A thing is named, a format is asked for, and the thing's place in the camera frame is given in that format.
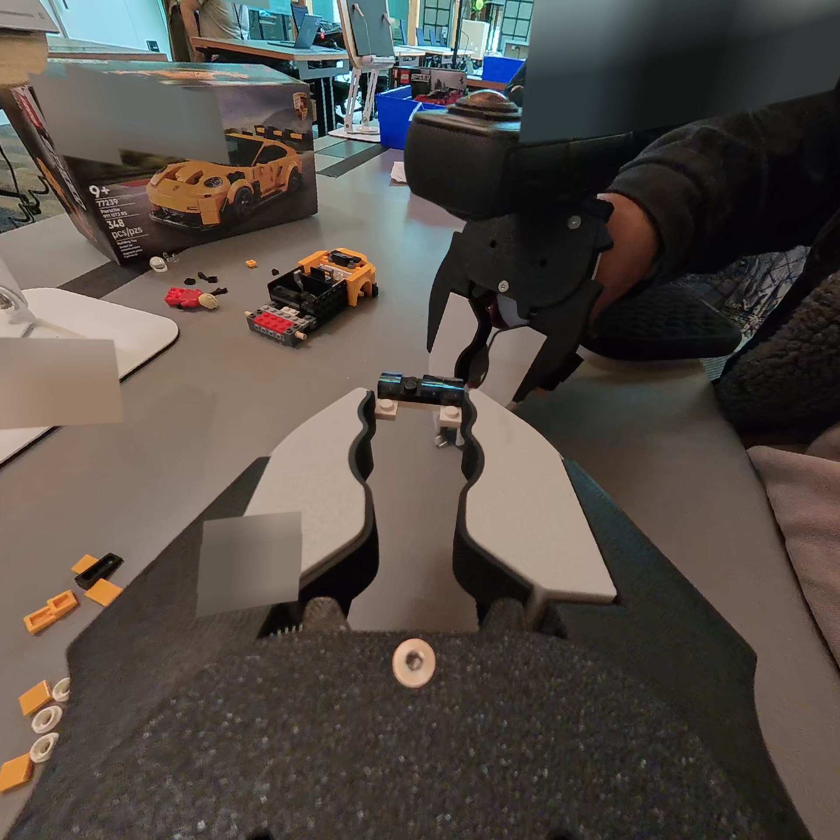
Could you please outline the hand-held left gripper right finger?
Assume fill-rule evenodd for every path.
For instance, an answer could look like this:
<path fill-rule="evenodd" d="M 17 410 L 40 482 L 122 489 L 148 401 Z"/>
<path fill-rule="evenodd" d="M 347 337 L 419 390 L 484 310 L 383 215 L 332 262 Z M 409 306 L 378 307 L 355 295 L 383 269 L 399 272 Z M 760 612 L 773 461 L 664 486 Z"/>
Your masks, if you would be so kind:
<path fill-rule="evenodd" d="M 465 398 L 466 484 L 453 569 L 477 604 L 610 604 L 617 596 L 560 452 L 485 393 Z"/>

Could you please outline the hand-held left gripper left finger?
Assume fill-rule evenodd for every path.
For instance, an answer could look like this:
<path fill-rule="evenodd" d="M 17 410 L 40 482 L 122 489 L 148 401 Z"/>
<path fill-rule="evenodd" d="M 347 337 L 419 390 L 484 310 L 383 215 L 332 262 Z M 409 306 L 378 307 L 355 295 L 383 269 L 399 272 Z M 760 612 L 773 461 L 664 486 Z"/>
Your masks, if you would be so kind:
<path fill-rule="evenodd" d="M 300 588 L 348 574 L 365 589 L 379 568 L 367 480 L 373 470 L 375 394 L 363 387 L 313 415 L 272 452 L 245 518 L 300 514 Z"/>

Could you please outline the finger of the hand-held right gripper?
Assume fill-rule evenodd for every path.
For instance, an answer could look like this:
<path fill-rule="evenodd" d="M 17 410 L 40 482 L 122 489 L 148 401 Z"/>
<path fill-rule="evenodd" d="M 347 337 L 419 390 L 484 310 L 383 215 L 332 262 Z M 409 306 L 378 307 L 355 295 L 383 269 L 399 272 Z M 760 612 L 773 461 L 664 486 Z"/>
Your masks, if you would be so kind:
<path fill-rule="evenodd" d="M 491 298 L 448 297 L 429 352 L 428 373 L 480 387 L 489 370 Z"/>
<path fill-rule="evenodd" d="M 485 394 L 498 404 L 513 408 L 522 380 L 540 352 L 546 337 L 529 326 L 495 330 L 488 342 Z"/>

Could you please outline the black plate with white studs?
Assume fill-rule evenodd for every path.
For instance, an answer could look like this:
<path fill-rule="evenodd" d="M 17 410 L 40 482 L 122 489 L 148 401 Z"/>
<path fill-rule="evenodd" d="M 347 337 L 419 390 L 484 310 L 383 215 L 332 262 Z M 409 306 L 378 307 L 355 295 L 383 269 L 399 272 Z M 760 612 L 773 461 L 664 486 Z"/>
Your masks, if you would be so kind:
<path fill-rule="evenodd" d="M 460 379 L 383 372 L 377 382 L 374 417 L 393 420 L 401 406 L 418 406 L 435 413 L 437 427 L 459 428 L 465 395 L 466 382 Z"/>

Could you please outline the person's right forearm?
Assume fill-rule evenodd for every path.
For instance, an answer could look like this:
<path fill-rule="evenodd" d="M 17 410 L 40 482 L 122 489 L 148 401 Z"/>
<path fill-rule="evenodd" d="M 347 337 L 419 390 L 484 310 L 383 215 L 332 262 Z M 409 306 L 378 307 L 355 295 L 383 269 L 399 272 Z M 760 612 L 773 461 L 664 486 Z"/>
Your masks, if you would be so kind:
<path fill-rule="evenodd" d="M 838 86 L 671 130 L 625 163 L 608 192 L 653 228 L 641 280 L 803 246 L 801 278 L 816 284 L 838 271 Z"/>

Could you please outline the partly built lego car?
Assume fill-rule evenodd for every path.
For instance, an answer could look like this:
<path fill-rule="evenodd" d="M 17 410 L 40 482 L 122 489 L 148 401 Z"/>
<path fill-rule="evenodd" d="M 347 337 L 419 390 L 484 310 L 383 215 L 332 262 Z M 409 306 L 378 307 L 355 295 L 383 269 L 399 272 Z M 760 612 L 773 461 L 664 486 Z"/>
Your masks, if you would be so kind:
<path fill-rule="evenodd" d="M 320 250 L 270 274 L 269 299 L 245 318 L 252 333 L 295 348 L 348 308 L 379 295 L 375 265 L 348 248 Z"/>

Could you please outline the black lego box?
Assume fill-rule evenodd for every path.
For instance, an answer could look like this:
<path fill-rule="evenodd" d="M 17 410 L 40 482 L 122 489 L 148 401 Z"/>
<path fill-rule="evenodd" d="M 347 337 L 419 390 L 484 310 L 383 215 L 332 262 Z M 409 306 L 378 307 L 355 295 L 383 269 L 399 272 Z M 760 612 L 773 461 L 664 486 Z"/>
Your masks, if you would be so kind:
<path fill-rule="evenodd" d="M 438 106 L 455 103 L 467 92 L 467 76 L 460 70 L 394 66 L 389 82 L 390 88 L 408 87 L 415 101 Z"/>

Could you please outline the pile of small lego pieces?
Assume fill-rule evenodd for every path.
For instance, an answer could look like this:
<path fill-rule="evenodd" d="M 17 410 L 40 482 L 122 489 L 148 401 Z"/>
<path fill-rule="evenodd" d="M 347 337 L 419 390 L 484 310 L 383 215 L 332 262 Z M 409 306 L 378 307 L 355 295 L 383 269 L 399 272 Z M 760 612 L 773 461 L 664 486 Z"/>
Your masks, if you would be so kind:
<path fill-rule="evenodd" d="M 71 567 L 75 588 L 54 595 L 38 610 L 24 616 L 27 633 L 36 636 L 56 625 L 78 608 L 81 596 L 102 607 L 112 604 L 122 593 L 122 588 L 112 583 L 111 578 L 122 563 L 123 558 L 115 553 L 106 553 L 101 558 L 84 555 Z M 2 794 L 27 785 L 34 779 L 37 768 L 51 758 L 59 740 L 58 726 L 69 698 L 68 676 L 55 681 L 43 679 L 19 697 L 21 713 L 28 720 L 36 739 L 27 753 L 2 764 Z"/>

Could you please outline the yellow car lego box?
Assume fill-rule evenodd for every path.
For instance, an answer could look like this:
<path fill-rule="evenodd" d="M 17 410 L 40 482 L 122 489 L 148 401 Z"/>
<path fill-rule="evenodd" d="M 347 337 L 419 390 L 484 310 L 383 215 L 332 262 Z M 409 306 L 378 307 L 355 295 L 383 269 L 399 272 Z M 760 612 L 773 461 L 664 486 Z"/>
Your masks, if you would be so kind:
<path fill-rule="evenodd" d="M 312 94 L 266 66 L 51 59 L 2 106 L 78 232 L 122 266 L 318 211 Z"/>

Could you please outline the person's right hand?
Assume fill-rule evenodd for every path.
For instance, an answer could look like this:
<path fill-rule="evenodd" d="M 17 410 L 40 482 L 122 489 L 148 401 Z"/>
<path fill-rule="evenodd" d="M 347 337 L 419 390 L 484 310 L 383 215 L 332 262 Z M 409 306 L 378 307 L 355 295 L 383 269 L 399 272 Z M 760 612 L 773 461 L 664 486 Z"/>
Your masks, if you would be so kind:
<path fill-rule="evenodd" d="M 591 321 L 648 277 L 659 250 L 657 228 L 641 206 L 616 193 L 600 193 L 597 198 L 612 206 L 607 229 L 613 245 L 598 262 L 595 279 L 602 292 Z"/>

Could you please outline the black quilted cushion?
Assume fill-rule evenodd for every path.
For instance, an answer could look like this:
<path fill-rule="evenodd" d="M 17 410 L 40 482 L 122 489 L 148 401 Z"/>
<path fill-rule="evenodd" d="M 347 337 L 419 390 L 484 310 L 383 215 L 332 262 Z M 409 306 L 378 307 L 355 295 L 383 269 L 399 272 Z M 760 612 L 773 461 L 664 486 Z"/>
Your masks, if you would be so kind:
<path fill-rule="evenodd" d="M 733 353 L 739 328 L 681 287 L 638 292 L 604 309 L 588 326 L 581 347 L 617 361 L 684 361 Z"/>

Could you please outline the blue storage bin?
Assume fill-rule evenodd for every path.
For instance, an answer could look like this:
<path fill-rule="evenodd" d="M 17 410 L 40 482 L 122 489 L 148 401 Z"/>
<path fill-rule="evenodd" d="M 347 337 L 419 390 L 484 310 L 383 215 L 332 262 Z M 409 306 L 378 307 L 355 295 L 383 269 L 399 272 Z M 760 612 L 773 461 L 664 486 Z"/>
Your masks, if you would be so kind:
<path fill-rule="evenodd" d="M 491 87 L 506 87 L 517 75 L 524 63 L 525 59 L 485 54 L 480 77 L 482 81 L 489 83 Z"/>
<path fill-rule="evenodd" d="M 380 144 L 388 149 L 402 151 L 413 115 L 424 104 L 412 96 L 409 85 L 377 93 L 375 106 L 380 126 Z"/>

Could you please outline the dark tape strip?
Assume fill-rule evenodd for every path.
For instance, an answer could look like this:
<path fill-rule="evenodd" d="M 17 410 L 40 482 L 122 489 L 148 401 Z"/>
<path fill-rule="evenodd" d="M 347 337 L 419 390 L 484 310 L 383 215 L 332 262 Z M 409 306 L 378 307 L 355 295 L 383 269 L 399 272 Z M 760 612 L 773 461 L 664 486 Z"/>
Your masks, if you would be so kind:
<path fill-rule="evenodd" d="M 387 151 L 380 143 L 341 139 L 336 141 L 316 149 L 314 157 L 317 174 L 339 178 Z"/>

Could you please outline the blue plaid shirt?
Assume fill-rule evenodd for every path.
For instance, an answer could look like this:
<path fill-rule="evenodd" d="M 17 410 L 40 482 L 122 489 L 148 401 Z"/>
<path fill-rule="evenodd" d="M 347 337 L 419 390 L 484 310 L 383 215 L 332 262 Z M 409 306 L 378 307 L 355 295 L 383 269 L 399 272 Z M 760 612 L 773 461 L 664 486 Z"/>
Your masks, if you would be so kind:
<path fill-rule="evenodd" d="M 741 257 L 710 274 L 689 274 L 675 284 L 704 301 L 749 341 L 803 271 L 808 246 Z"/>

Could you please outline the white rounded mat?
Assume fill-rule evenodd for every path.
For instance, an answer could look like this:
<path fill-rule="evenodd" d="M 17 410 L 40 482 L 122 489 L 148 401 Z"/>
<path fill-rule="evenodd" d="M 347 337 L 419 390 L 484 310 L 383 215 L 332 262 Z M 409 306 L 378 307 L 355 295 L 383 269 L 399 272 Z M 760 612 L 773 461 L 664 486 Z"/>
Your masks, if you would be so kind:
<path fill-rule="evenodd" d="M 162 316 L 59 288 L 23 291 L 35 326 L 2 339 L 1 461 L 55 427 L 123 420 L 121 382 L 178 337 Z"/>

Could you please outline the dark board on stand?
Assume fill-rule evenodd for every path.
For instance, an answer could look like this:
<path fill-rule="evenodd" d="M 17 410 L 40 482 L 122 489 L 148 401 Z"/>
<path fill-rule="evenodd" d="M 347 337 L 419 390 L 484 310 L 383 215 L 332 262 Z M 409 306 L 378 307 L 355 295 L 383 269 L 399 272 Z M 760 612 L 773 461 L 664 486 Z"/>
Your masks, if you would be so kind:
<path fill-rule="evenodd" d="M 392 18 L 387 1 L 338 1 L 345 49 L 351 65 L 343 128 L 338 136 L 349 140 L 379 144 L 380 130 L 371 126 L 377 80 L 396 61 L 392 36 Z M 355 104 L 366 78 L 364 107 L 359 123 L 354 122 Z"/>

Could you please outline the dark fleece jacket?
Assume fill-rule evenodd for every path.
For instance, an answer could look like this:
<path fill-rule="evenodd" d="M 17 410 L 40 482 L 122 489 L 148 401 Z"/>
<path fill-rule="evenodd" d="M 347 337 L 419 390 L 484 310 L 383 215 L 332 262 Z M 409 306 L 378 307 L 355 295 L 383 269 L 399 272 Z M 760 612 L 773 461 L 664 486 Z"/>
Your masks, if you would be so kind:
<path fill-rule="evenodd" d="M 716 385 L 722 413 L 746 438 L 803 443 L 838 423 L 839 272 Z"/>

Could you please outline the laptop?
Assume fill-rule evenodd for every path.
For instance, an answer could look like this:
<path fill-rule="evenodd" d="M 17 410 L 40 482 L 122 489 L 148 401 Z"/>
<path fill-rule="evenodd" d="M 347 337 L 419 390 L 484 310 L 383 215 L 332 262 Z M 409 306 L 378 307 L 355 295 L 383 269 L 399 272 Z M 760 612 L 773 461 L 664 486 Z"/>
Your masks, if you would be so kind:
<path fill-rule="evenodd" d="M 294 41 L 268 41 L 270 46 L 283 49 L 307 50 L 312 49 L 319 31 L 320 18 L 313 14 L 304 14 L 298 23 L 297 36 Z"/>

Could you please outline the wooden office desk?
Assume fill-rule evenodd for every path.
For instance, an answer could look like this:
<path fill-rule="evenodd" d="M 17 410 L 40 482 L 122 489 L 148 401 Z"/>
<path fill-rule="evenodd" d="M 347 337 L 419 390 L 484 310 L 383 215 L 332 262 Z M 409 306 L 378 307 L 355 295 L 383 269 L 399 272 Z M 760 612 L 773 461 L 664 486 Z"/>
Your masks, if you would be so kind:
<path fill-rule="evenodd" d="M 333 79 L 350 73 L 350 57 L 345 49 L 311 47 L 299 49 L 266 40 L 190 37 L 193 49 L 205 57 L 222 55 L 228 64 L 255 63 L 268 67 L 283 62 L 292 74 L 308 84 L 314 93 L 318 136 L 326 137 L 337 128 Z"/>
<path fill-rule="evenodd" d="M 55 60 L 169 61 L 165 53 L 147 49 L 105 45 L 50 34 L 47 34 L 46 41 L 48 58 Z"/>

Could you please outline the office chair with jacket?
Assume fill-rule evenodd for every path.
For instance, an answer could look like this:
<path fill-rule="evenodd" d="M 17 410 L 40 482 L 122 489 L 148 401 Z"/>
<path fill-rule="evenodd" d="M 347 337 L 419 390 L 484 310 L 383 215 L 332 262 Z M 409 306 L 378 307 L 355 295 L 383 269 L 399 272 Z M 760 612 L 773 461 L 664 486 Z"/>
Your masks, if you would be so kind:
<path fill-rule="evenodd" d="M 196 10 L 197 4 L 193 1 L 164 1 L 171 55 L 176 63 L 188 63 L 195 60 L 192 37 L 198 36 Z"/>

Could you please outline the white metal post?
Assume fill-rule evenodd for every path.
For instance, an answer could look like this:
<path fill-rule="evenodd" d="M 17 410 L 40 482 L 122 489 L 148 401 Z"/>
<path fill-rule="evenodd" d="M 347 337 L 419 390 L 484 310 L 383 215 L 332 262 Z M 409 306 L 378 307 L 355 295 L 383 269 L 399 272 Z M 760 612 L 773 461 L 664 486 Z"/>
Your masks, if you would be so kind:
<path fill-rule="evenodd" d="M 35 326 L 25 294 L 1 259 L 1 338 L 24 339 Z"/>

